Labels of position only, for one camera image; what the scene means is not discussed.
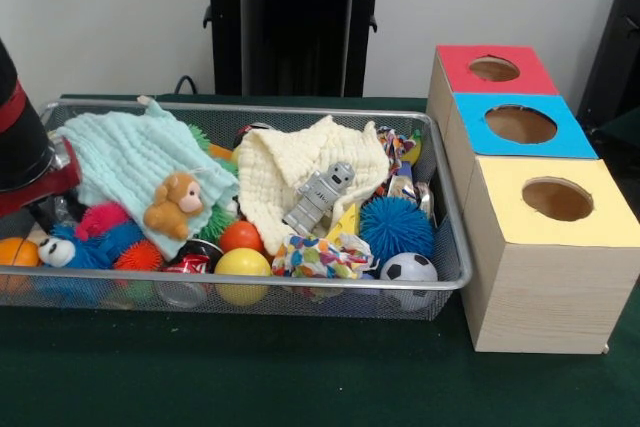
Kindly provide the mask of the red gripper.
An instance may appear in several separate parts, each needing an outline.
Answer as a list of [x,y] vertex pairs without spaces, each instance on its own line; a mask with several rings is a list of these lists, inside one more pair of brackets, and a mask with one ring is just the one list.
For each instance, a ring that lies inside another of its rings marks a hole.
[[1,174],[1,216],[23,208],[36,221],[55,221],[52,196],[77,187],[81,167],[68,139],[51,139],[43,156],[23,172]]

